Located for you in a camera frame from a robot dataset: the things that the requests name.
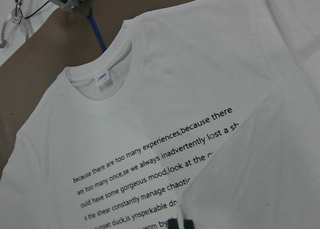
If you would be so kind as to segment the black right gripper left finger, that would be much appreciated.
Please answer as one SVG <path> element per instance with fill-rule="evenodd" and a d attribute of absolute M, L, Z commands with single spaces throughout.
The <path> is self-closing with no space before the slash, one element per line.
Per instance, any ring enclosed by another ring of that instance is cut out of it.
<path fill-rule="evenodd" d="M 167 220 L 167 229 L 179 229 L 179 223 L 176 218 Z"/>

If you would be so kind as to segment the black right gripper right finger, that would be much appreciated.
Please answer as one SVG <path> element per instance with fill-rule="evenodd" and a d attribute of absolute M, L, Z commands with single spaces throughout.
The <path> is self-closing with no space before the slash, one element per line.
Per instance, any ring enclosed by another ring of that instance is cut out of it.
<path fill-rule="evenodd" d="M 183 220 L 183 228 L 184 229 L 194 229 L 194 222 L 191 219 Z"/>

